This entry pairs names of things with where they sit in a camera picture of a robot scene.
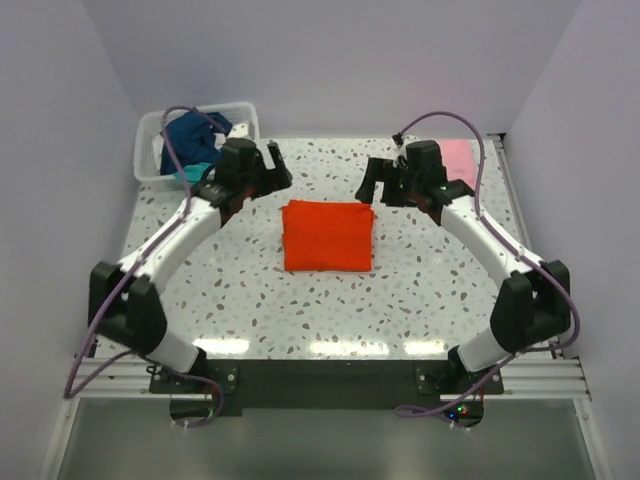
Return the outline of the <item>orange t shirt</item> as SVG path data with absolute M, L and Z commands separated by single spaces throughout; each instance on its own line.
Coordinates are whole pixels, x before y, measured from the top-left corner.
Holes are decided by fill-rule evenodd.
M 292 200 L 282 208 L 284 268 L 289 272 L 368 272 L 374 212 L 367 204 Z

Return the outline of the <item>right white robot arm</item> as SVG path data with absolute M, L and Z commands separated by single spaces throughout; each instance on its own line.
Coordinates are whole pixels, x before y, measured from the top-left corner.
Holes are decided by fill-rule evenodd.
M 459 240 L 498 288 L 488 327 L 448 352 L 441 386 L 469 392 L 481 372 L 569 330 L 568 268 L 515 242 L 471 186 L 449 179 L 437 142 L 412 142 L 395 159 L 370 158 L 356 200 L 372 203 L 377 186 L 383 204 L 415 207 Z

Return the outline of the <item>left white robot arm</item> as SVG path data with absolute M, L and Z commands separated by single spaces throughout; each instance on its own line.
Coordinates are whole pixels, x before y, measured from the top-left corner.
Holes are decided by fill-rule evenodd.
M 207 380 L 205 352 L 176 334 L 160 299 L 167 283 L 193 251 L 244 206 L 292 184 L 279 145 L 265 154 L 251 140 L 231 138 L 210 179 L 188 186 L 175 214 L 141 247 L 116 263 L 100 262 L 90 274 L 91 333 L 160 364 L 185 392 Z

